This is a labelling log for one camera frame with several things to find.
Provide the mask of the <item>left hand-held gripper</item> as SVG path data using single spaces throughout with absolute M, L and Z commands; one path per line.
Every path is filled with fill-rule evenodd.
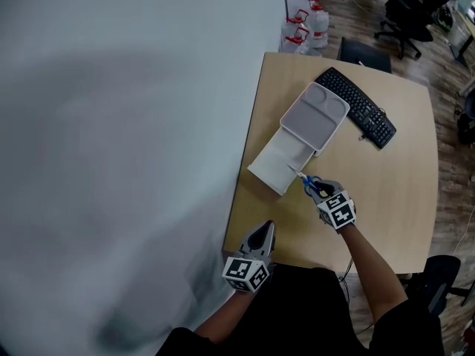
M 236 291 L 255 293 L 271 277 L 275 223 L 267 220 L 248 233 L 240 248 L 227 258 L 222 278 Z

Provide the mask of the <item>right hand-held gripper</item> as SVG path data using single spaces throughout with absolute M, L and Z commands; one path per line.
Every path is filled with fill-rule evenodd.
M 355 203 L 340 183 L 332 180 L 319 180 L 318 189 L 309 188 L 321 219 L 336 231 L 356 221 Z

